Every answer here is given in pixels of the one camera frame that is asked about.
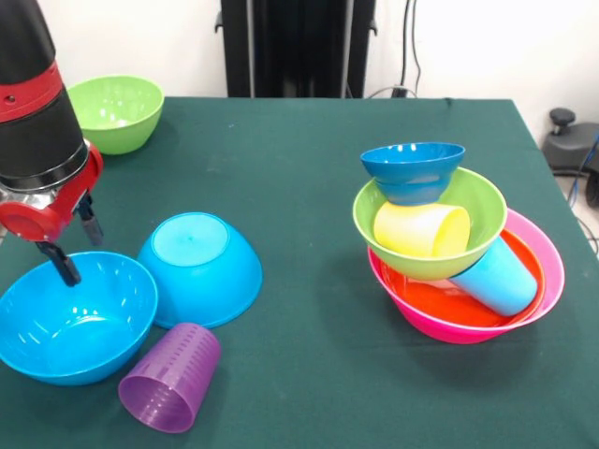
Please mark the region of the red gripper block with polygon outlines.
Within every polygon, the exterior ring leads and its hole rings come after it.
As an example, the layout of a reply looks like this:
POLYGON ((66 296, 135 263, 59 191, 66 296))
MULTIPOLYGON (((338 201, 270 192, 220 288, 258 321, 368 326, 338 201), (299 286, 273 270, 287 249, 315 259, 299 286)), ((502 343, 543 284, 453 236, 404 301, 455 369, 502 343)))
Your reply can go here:
POLYGON ((62 186, 31 194, 1 190, 1 226, 21 239, 36 242, 69 287, 80 283, 80 273, 63 249, 53 242, 75 215, 80 216, 92 245, 101 245, 104 238, 91 198, 104 164, 97 147, 91 142, 87 146, 89 157, 84 168, 62 186))

